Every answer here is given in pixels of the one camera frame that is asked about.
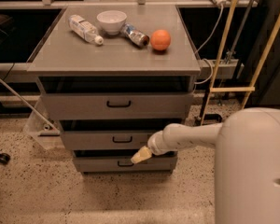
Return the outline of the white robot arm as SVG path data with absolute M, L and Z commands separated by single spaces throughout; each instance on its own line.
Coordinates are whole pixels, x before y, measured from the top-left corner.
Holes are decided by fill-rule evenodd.
M 247 108 L 217 124 L 169 124 L 131 158 L 215 150 L 215 223 L 280 224 L 280 109 Z

